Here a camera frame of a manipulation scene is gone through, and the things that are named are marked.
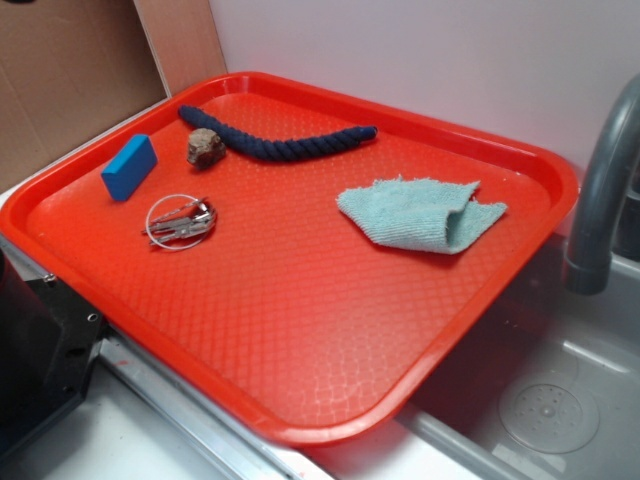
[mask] sink drain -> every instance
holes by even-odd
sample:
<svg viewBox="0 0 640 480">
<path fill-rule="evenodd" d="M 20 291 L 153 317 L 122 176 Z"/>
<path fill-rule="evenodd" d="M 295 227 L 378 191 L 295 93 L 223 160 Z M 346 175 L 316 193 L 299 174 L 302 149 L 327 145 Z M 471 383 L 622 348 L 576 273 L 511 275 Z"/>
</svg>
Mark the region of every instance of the sink drain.
<svg viewBox="0 0 640 480">
<path fill-rule="evenodd" d="M 502 393 L 500 419 L 522 445 L 542 453 L 567 453 L 586 445 L 598 431 L 593 397 L 556 373 L 531 375 Z"/>
</svg>

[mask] stainless steel sink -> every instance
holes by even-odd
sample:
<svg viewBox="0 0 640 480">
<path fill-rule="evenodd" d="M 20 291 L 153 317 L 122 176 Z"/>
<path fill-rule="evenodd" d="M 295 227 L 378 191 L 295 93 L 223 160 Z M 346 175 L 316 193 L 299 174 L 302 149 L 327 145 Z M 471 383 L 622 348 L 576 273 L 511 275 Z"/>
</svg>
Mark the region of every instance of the stainless steel sink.
<svg viewBox="0 0 640 480">
<path fill-rule="evenodd" d="M 640 273 L 616 258 L 604 293 L 569 293 L 561 242 L 538 252 L 411 403 L 472 442 L 462 450 L 491 454 L 505 478 L 638 478 Z"/>
</svg>

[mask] knotted rope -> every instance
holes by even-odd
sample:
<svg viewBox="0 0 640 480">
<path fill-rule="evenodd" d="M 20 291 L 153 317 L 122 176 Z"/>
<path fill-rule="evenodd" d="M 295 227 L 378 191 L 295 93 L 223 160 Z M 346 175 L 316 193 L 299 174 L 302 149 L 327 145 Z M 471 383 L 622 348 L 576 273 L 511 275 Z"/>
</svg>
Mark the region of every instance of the knotted rope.
<svg viewBox="0 0 640 480">
<path fill-rule="evenodd" d="M 378 129 L 372 126 L 352 127 L 318 137 L 271 141 L 230 127 L 196 107 L 183 105 L 178 113 L 184 121 L 196 128 L 215 131 L 229 148 L 273 162 L 293 162 L 344 152 L 359 146 L 363 141 L 374 139 L 378 133 Z"/>
</svg>

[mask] plastic tray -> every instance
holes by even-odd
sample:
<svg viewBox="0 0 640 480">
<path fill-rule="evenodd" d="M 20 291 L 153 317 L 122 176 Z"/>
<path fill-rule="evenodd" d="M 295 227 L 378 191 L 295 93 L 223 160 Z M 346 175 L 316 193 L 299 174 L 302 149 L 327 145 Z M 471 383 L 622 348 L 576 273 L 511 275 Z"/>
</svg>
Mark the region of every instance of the plastic tray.
<svg viewBox="0 0 640 480">
<path fill-rule="evenodd" d="M 181 104 L 270 139 L 376 125 L 376 140 L 273 165 L 186 161 Z M 100 171 L 136 133 L 159 163 L 126 202 Z M 454 255 L 379 247 L 337 208 L 375 179 L 481 181 L 507 213 Z M 199 84 L 20 188 L 0 229 L 109 321 L 255 431 L 290 445 L 393 415 L 573 206 L 567 163 L 536 147 L 259 73 Z M 207 196 L 215 233 L 170 252 L 141 235 L 153 203 Z"/>
</svg>

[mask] washcloth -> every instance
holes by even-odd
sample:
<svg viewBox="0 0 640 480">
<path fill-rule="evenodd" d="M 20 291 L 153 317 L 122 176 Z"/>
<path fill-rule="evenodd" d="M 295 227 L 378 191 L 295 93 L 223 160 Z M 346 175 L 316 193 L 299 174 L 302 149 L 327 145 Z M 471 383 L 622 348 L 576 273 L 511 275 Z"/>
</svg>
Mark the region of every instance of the washcloth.
<svg viewBox="0 0 640 480">
<path fill-rule="evenodd" d="M 338 208 L 374 243 L 455 254 L 475 242 L 507 209 L 504 203 L 470 201 L 479 185 L 376 180 L 371 187 L 342 192 Z"/>
</svg>

